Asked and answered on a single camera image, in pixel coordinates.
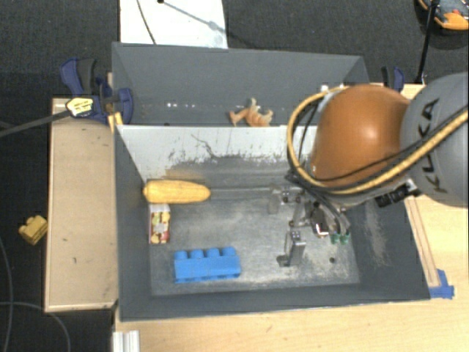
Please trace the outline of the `pale grey metal gripper finger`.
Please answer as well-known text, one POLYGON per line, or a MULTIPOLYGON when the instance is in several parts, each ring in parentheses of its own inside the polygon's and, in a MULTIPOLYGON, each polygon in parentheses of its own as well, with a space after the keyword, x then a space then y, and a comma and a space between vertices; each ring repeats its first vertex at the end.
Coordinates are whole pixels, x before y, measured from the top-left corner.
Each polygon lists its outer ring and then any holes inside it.
POLYGON ((299 266, 303 261, 306 242, 302 239, 300 230, 290 230, 284 239, 284 253, 277 256, 280 267, 299 266))
POLYGON ((272 186, 268 201, 268 213, 277 214, 281 207, 300 201, 303 189, 297 186, 272 186))

